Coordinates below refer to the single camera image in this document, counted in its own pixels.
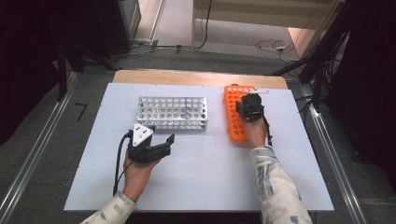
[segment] gray floor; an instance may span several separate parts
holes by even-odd
[[[124,56],[115,59],[114,63],[124,69],[167,69],[251,75],[268,74],[284,65],[279,60],[273,59],[263,60],[257,57],[197,51],[182,51],[176,54],[173,50]],[[78,75],[77,86],[69,104],[8,223],[79,223],[90,214],[64,212],[63,208],[106,85],[111,82],[114,73],[100,65],[89,63],[84,74]],[[293,91],[295,98],[301,97],[300,84],[297,83],[296,78],[289,75],[285,75],[284,78],[288,80],[288,86]],[[57,87],[43,98],[12,138],[0,146],[0,176],[2,177],[0,190],[2,195],[6,192],[9,183],[19,171],[32,148],[54,107],[56,97]],[[77,118],[81,107],[75,103],[88,104],[80,121],[77,121]],[[297,105],[302,108],[304,101],[297,101]],[[381,170],[373,165],[362,164],[360,161],[352,161],[349,158],[353,148],[348,142],[347,129],[338,118],[326,109],[325,105],[322,106],[322,110],[330,135],[358,198],[363,199],[363,202],[368,202],[365,199],[394,198],[395,193]],[[352,223],[317,131],[309,116],[306,119],[306,130],[318,155],[318,164],[323,177],[329,183],[327,188],[335,208],[333,212],[317,213],[317,223]],[[381,202],[383,200],[362,204],[369,223],[395,223],[396,205]]]

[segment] camouflage sleeve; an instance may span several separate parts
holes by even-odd
[[[262,201],[262,223],[312,223],[300,193],[269,146],[251,150]]]
[[[113,199],[101,210],[88,217],[80,224],[89,223],[125,223],[129,215],[136,209],[136,203],[118,191]]]

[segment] sleeve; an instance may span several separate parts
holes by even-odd
[[[280,166],[273,149],[255,147],[251,156],[262,201],[262,223],[312,223],[300,193]]]
[[[118,191],[104,208],[88,217],[80,224],[121,224],[125,223],[129,215],[136,209],[136,203]]]

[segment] white tabletop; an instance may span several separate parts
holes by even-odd
[[[291,91],[269,92],[261,97],[275,154],[308,211],[332,211]],[[206,131],[162,130],[153,135],[153,146],[163,143],[171,133],[176,137],[171,155],[162,159],[151,174],[138,202],[140,211],[261,210],[248,145],[230,142],[226,132],[223,88],[116,83],[107,86],[64,210],[98,210],[112,198],[118,146],[122,136],[134,127],[139,96],[206,97],[208,107]]]

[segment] person's right arm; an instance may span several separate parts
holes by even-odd
[[[262,202],[262,222],[312,223],[293,181],[283,170],[272,147],[265,145],[267,132],[263,120],[244,124],[253,148],[251,157]]]

